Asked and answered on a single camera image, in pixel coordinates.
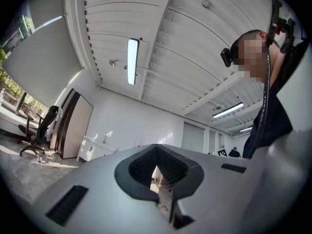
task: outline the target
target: white ceiling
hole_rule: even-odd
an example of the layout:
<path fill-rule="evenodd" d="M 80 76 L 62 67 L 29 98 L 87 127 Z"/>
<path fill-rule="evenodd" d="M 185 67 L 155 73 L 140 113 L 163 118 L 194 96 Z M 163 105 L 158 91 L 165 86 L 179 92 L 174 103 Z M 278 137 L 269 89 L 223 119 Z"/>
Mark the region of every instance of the white ceiling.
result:
<path fill-rule="evenodd" d="M 220 52 L 248 30 L 267 29 L 271 0 L 208 0 L 209 9 L 203 1 L 85 0 L 92 61 L 101 86 L 236 134 L 252 125 L 263 85 L 225 67 Z M 128 38 L 142 38 L 135 86 L 124 69 Z M 239 102 L 239 112 L 212 117 Z"/>

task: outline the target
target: black shirt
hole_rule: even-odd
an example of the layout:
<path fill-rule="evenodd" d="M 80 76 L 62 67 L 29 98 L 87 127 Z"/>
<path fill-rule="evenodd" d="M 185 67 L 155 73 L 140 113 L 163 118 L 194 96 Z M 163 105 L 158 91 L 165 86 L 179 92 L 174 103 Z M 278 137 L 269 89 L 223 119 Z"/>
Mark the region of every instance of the black shirt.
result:
<path fill-rule="evenodd" d="M 307 46 L 308 42 L 298 44 L 293 51 L 289 52 L 284 57 L 278 77 L 269 89 L 267 118 L 258 148 L 270 146 L 277 138 L 289 133 L 293 129 L 290 120 L 276 95 L 301 61 Z M 261 110 L 262 109 L 260 109 L 257 117 L 253 121 L 253 128 L 244 145 L 243 158 L 252 158 L 253 156 L 252 152 L 254 151 L 251 150 L 251 148 L 258 131 Z"/>
<path fill-rule="evenodd" d="M 230 157 L 235 157 L 235 158 L 238 158 L 240 157 L 240 153 L 238 151 L 235 151 L 235 150 L 231 150 L 230 153 L 229 153 L 229 156 Z"/>

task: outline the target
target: person in background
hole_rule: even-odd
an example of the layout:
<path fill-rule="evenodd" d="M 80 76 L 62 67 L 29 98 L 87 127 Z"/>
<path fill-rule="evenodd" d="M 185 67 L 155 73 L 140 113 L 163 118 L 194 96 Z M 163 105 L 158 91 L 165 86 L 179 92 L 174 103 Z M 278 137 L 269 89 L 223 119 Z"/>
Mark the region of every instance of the person in background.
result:
<path fill-rule="evenodd" d="M 239 158 L 240 157 L 240 153 L 237 151 L 237 148 L 234 147 L 230 153 L 229 153 L 230 157 L 235 157 L 235 158 Z"/>

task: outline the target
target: black office chair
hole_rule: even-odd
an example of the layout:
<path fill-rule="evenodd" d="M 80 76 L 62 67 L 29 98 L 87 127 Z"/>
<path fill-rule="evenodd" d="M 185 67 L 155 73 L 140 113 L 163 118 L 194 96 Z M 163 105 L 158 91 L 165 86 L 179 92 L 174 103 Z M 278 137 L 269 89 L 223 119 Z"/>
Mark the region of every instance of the black office chair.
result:
<path fill-rule="evenodd" d="M 42 154 L 44 154 L 44 148 L 36 146 L 35 144 L 42 144 L 46 142 L 45 133 L 48 130 L 49 125 L 53 122 L 58 114 L 59 107 L 51 106 L 45 118 L 43 119 L 42 123 L 39 125 L 37 131 L 32 128 L 29 128 L 29 122 L 33 120 L 33 118 L 26 112 L 24 112 L 27 116 L 27 124 L 26 127 L 23 125 L 19 125 L 19 129 L 26 134 L 26 138 L 30 140 L 29 145 L 25 148 L 21 149 L 19 155 L 21 156 L 22 153 L 28 149 L 32 150 L 36 155 L 38 155 L 36 149 L 42 150 Z"/>

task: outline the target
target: fluorescent light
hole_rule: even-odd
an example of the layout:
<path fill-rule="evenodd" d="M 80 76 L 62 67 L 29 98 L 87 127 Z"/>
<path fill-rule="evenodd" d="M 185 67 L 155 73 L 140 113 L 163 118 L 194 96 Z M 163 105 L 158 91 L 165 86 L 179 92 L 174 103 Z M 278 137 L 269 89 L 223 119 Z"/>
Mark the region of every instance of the fluorescent light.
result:
<path fill-rule="evenodd" d="M 24 36 L 23 36 L 23 34 L 21 33 L 20 28 L 19 28 L 19 33 L 20 33 L 21 37 L 24 39 Z"/>
<path fill-rule="evenodd" d="M 137 54 L 139 40 L 130 38 L 128 39 L 128 83 L 135 85 L 136 71 L 137 71 Z"/>
<path fill-rule="evenodd" d="M 42 27 L 45 27 L 45 26 L 49 25 L 50 23 L 52 23 L 52 22 L 54 22 L 54 21 L 56 21 L 56 20 L 61 19 L 62 17 L 63 17 L 63 16 L 59 16 L 59 17 L 57 17 L 57 18 L 54 18 L 54 19 L 52 19 L 52 20 L 49 20 L 49 21 L 45 22 L 43 25 L 39 26 L 35 31 L 41 29 Z"/>
<path fill-rule="evenodd" d="M 218 118 L 218 117 L 220 117 L 220 116 L 222 116 L 222 115 L 226 115 L 226 114 L 228 114 L 228 113 L 230 113 L 230 112 L 232 112 L 232 111 L 234 111 L 234 110 L 236 110 L 236 109 L 239 109 L 239 108 L 241 108 L 241 107 L 243 107 L 243 106 L 244 106 L 243 103 L 239 103 L 239 104 L 237 104 L 237 105 L 235 105 L 235 106 L 233 106 L 233 107 L 230 107 L 230 108 L 228 108 L 228 109 L 222 111 L 221 113 L 218 113 L 218 114 L 216 114 L 216 115 L 213 115 L 213 118 Z"/>
<path fill-rule="evenodd" d="M 249 127 L 249 128 L 246 128 L 246 129 L 240 130 L 240 132 L 248 131 L 248 130 L 251 130 L 252 128 L 253 128 L 253 127 Z"/>
<path fill-rule="evenodd" d="M 21 17 L 23 18 L 23 22 L 24 22 L 25 29 L 26 29 L 26 31 L 28 32 L 28 28 L 27 28 L 27 25 L 26 25 L 25 17 L 24 17 L 24 15 L 22 15 Z"/>
<path fill-rule="evenodd" d="M 57 18 L 54 18 L 54 19 L 52 19 L 52 20 L 49 20 L 48 22 L 44 23 L 43 26 L 47 26 L 48 24 L 50 24 L 50 23 L 52 23 L 52 22 L 54 22 L 54 21 L 56 21 L 56 20 L 59 20 L 59 19 L 61 19 L 62 17 L 63 17 L 63 16 L 59 16 L 59 17 L 57 17 Z"/>

